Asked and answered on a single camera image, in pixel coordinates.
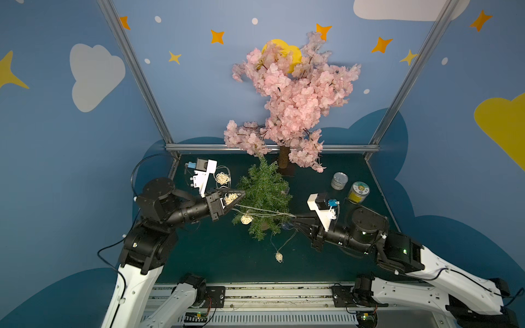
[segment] tin can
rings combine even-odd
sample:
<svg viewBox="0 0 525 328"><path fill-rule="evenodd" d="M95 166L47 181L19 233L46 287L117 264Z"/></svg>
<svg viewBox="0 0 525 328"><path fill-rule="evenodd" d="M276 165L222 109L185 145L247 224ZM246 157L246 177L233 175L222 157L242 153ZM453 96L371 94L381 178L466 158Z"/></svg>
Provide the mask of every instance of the tin can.
<svg viewBox="0 0 525 328"><path fill-rule="evenodd" d="M348 194L348 199L354 203L360 203L364 201L369 193L370 187L364 182L357 181L352 184L352 188L350 188L350 193Z"/></svg>

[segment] small christmas tree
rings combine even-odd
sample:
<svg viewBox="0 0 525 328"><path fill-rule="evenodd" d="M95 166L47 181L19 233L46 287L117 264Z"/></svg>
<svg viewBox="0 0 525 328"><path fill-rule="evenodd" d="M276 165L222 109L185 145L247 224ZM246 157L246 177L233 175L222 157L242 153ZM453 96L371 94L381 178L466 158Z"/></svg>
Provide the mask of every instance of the small christmas tree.
<svg viewBox="0 0 525 328"><path fill-rule="evenodd" d="M240 205L268 211L241 207L240 212L233 219L233 224L251 223L248 229L250 235L263 240L266 235L263 231L264 226L267 226L273 234L278 234L281 231L279 224L287 222L290 218L269 211L288 213L288 203L292 196L288 195L288 182L277 172L277 162L268 165L264 157L260 156L259 159L259 166L254 164L248 170L249 177L243 176L237 189L246 192Z"/></svg>

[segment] pink cherry blossom tree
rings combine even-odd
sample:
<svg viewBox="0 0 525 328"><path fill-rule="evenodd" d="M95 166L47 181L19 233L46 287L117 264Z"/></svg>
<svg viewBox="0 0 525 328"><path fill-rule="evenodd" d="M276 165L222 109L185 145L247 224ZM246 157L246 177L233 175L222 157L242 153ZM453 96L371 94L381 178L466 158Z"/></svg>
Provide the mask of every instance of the pink cherry blossom tree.
<svg viewBox="0 0 525 328"><path fill-rule="evenodd" d="M270 96L265 108L270 117L265 125L246 122L237 126L230 121L224 131L228 147L238 147L248 154L262 156L270 151L264 139L280 146L279 166L285 168L288 160L301 167L311 167L323 172L319 153L321 130L310 130L319 123L321 115L327 116L331 107L348 103L345 99L353 90L352 81L361 73L361 65L352 68L328 65L330 51L319 53L324 40L321 33L308 33L309 42L301 49L301 63L292 64L292 52L285 55L273 42L261 52L255 48L247 62L233 66L233 78L242 82L246 75L252 80L261 96Z"/></svg>

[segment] white cloud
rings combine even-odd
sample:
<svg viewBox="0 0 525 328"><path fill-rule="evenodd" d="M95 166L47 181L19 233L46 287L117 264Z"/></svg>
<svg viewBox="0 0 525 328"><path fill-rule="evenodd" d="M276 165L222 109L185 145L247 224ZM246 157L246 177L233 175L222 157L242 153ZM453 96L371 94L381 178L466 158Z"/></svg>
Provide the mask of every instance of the white cloud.
<svg viewBox="0 0 525 328"><path fill-rule="evenodd" d="M470 0L459 0L452 19L467 8ZM446 0L355 0L354 13L364 19L434 21Z"/></svg>
<svg viewBox="0 0 525 328"><path fill-rule="evenodd" d="M124 62L106 48L76 44L69 54L71 72L75 77L73 102L86 113L92 111L105 96L119 85L126 74Z"/></svg>

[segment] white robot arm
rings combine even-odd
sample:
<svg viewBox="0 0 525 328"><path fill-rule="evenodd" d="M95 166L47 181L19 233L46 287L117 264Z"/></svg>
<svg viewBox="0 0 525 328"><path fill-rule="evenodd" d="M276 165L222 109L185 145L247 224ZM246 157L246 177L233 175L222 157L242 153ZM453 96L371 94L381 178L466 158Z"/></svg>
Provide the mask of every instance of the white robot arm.
<svg viewBox="0 0 525 328"><path fill-rule="evenodd" d="M334 295L346 296L349 307L403 304L455 318L463 328L518 327L516 315L503 304L503 298L511 296L505 281L482 279L458 268L409 236L389 231L388 218L359 204L351 204L349 226L339 226L335 220L325 222L322 214L329 204L323 197L310 195L308 205L316 215L292 219L295 227L311 239L313 248L321 251L326 241L359 256L373 253L379 267L432 285L360 276L352 291L336 285L332 288Z"/></svg>
<svg viewBox="0 0 525 328"><path fill-rule="evenodd" d="M226 205L224 197L231 193L239 197ZM120 274L102 327L171 327L189 307L199 305L205 299L205 281L186 276L151 316L143 318L151 289L177 242L176 227L206 216L217 220L244 195L244 191L223 188L204 198L190 199L167 178L150 181L136 199L142 220L124 240ZM188 202L181 204L177 198L181 196ZM329 214L322 211L330 206L323 203L322 194L311 195L308 205L314 213L297 215L291 223L311 239L316 250L321 251L326 241L361 255L372 253L379 267L430 284L394 283L361 275L352 288L334 285L334 302L344 301L344 307L349 308L408 305L455 318L463 328L519 327L516 315L503 303L503 298L510 297L503 280L482 279L454 266L410 237L390 232L388 218L359 204L349 211L349 226L337 225L331 214L323 215Z"/></svg>

